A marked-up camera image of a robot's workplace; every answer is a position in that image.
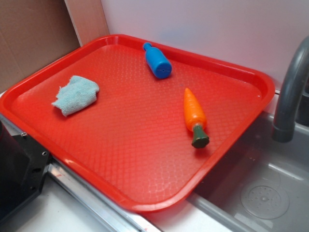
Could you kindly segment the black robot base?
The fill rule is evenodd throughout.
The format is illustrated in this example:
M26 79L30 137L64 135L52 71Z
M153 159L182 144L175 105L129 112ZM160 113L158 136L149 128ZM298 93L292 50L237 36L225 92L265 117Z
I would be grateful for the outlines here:
M42 192L50 152L29 135L11 135L0 124L0 222Z

